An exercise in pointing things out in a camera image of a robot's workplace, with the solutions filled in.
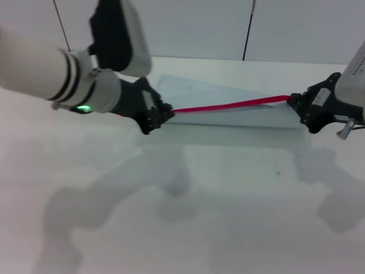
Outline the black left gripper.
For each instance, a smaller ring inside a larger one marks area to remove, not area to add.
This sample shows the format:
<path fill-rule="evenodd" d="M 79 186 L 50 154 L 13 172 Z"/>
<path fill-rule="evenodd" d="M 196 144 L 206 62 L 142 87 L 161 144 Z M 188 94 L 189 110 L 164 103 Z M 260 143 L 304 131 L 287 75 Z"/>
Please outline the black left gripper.
<path fill-rule="evenodd" d="M 130 83 L 120 80 L 121 95 L 113 113 L 133 119 L 144 135 L 160 128 L 175 116 L 171 104 L 163 102 L 146 78 Z"/>

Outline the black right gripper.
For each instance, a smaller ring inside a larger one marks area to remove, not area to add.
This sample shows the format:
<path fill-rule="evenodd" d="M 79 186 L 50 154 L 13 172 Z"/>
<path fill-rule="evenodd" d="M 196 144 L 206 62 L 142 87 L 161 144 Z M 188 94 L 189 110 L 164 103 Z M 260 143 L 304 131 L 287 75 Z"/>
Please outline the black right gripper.
<path fill-rule="evenodd" d="M 292 93 L 287 104 L 297 111 L 300 122 L 311 134 L 317 134 L 330 123 L 344 123 L 344 132 L 364 126 L 363 110 L 336 98 L 335 86 L 341 73 L 335 72 L 326 80 L 310 86 L 303 94 Z"/>

